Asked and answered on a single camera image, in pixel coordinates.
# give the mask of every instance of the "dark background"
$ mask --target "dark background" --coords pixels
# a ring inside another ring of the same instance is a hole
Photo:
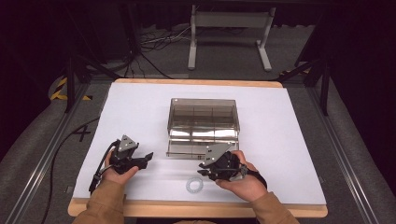
[[[315,39],[308,42],[311,50],[306,51],[318,56],[323,49],[333,49],[332,79],[393,193],[396,192],[393,178],[396,171],[395,8],[387,1],[361,2],[354,9],[352,23],[346,23],[350,13],[338,14],[335,10],[331,14],[333,21],[325,29],[327,32],[312,36]],[[189,6],[140,5],[134,16],[138,18],[138,26],[156,24],[157,28],[169,28],[188,23],[190,11]],[[27,125],[50,104],[48,89],[64,71],[68,49],[59,33],[59,24],[42,3],[2,1],[0,12],[2,159]],[[317,24],[321,14],[317,7],[279,7],[274,24]],[[78,4],[59,15],[81,54],[103,62],[121,59],[127,53],[116,7]],[[334,42],[334,35],[342,38]]]

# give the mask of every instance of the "gray floor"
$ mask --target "gray floor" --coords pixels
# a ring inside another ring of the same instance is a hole
[[[161,50],[152,50],[145,55],[165,74],[190,79],[245,79],[266,80],[277,77],[280,71],[290,70],[299,55],[313,27],[273,28],[266,45],[273,71],[263,71],[260,55],[254,41],[261,31],[246,30],[232,35],[220,30],[206,30],[199,35],[196,69],[187,69],[188,40],[182,39]],[[132,63],[134,76],[160,77],[158,72],[141,56]],[[300,84],[301,78],[285,83],[292,101],[304,140],[320,177],[328,203],[329,215],[325,218],[299,218],[301,223],[369,223],[364,219],[356,198],[347,182],[342,164],[337,160],[334,143],[322,116],[317,111],[315,100],[310,92]],[[64,135],[68,135],[82,123],[98,117],[110,81],[101,76],[95,77],[86,95],[90,101],[81,101],[73,114]],[[52,135],[64,118],[65,101],[55,100],[41,113],[20,136],[0,163],[0,223],[5,223],[31,174],[45,153]],[[388,185],[376,169],[361,137],[356,130],[336,88],[331,85],[329,92],[328,120],[332,123],[339,142],[345,151],[353,172],[361,183],[366,198],[378,223],[396,223],[396,201]],[[68,187],[76,183],[79,168],[85,158],[93,138],[97,123],[88,126],[82,141],[80,135],[72,134],[61,147],[56,157],[53,171],[53,195],[46,223],[71,223],[67,214],[72,197]],[[32,200],[26,202],[26,210],[20,215],[21,223],[40,223],[44,215],[50,189],[49,172],[46,173]],[[127,219],[128,223],[136,220]]]

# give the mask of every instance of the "table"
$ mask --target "table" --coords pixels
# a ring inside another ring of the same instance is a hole
[[[253,89],[282,88],[282,85],[278,82],[266,82],[266,81],[118,79],[115,83],[133,83],[133,84],[147,83],[147,84],[159,84],[159,85],[177,84],[183,86],[192,85],[192,87],[197,85],[202,85],[203,87],[204,86],[252,87]],[[85,210],[87,201],[88,198],[73,198],[68,207],[69,215],[77,216],[80,212]],[[285,204],[285,205],[296,217],[325,217],[328,213],[327,206],[325,204]],[[255,214],[252,211],[252,209],[248,206],[248,203],[182,202],[182,201],[171,202],[171,201],[148,201],[148,200],[133,200],[133,201],[126,200],[124,205],[124,215],[127,217],[255,217]]]

